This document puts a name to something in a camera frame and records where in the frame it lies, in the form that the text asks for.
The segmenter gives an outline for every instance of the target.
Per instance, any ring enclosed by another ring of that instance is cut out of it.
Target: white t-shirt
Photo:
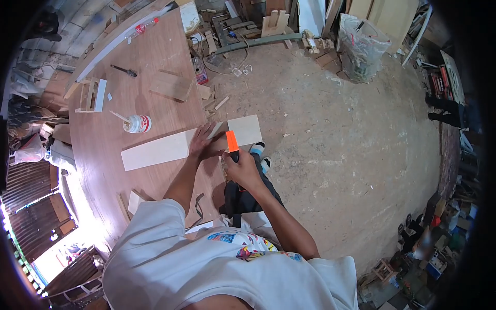
[[[226,226],[200,230],[195,240],[184,235],[176,201],[140,204],[104,270],[113,309],[182,309],[226,294],[254,309],[358,310],[350,256],[306,261],[279,251],[276,241]]]

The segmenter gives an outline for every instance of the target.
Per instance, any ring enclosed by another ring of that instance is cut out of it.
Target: wooden beam
[[[270,36],[270,37],[265,37],[265,38],[258,38],[258,39],[253,39],[253,40],[247,40],[248,44],[251,46],[257,46],[257,45],[262,45],[270,42],[278,42],[278,41],[284,41],[284,40],[295,40],[295,39],[301,39],[302,34],[301,33],[291,33],[291,34],[281,34],[281,35],[276,35],[276,36]],[[239,50],[239,49],[244,49],[246,48],[247,45],[245,42],[238,42],[234,43],[228,46],[224,46],[221,48],[218,48],[217,51],[215,52],[215,55],[220,55],[223,53]]]

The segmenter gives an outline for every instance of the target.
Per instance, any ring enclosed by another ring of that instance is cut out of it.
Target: white wooden plank
[[[95,111],[101,112],[103,110],[103,101],[105,99],[105,87],[107,80],[100,79],[98,82],[98,89],[96,91]]]
[[[227,121],[229,130],[234,131],[238,146],[254,144],[262,141],[258,116],[250,115],[244,118]]]
[[[129,213],[134,215],[138,210],[139,204],[144,201],[145,199],[143,199],[140,195],[138,195],[134,190],[131,190],[131,194],[129,195],[129,204],[127,205],[127,210],[129,211]]]
[[[217,123],[211,135],[219,131],[222,123]],[[229,130],[234,130],[239,146],[262,141],[258,117],[256,115],[228,121]],[[196,129],[191,129],[156,139],[121,152],[124,170],[144,168],[186,158],[188,147]]]
[[[320,37],[325,23],[325,0],[298,0],[300,33],[305,29]]]

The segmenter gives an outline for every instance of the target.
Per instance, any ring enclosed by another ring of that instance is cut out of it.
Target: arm
[[[284,251],[297,252],[306,260],[320,258],[312,236],[272,196],[263,183],[254,158],[240,149],[240,159],[237,164],[229,156],[225,156],[224,161],[227,165],[227,174],[260,204]]]
[[[186,216],[193,196],[194,178],[201,161],[212,156],[219,156],[224,152],[223,150],[216,151],[209,147],[212,142],[215,142],[224,134],[221,132],[214,138],[207,139],[212,133],[215,124],[215,122],[207,123],[198,127],[189,143],[189,155],[186,158],[186,162],[164,195],[164,199],[170,198],[177,201],[184,208]]]

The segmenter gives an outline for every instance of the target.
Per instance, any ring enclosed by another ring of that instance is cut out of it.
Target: plastic bottle
[[[137,25],[133,30],[129,31],[126,34],[125,39],[127,39],[127,43],[129,44],[131,42],[131,39],[134,39],[135,37],[139,36],[143,32],[145,32],[146,28],[151,27],[158,23],[158,17],[154,17],[150,20],[145,21],[142,24]]]

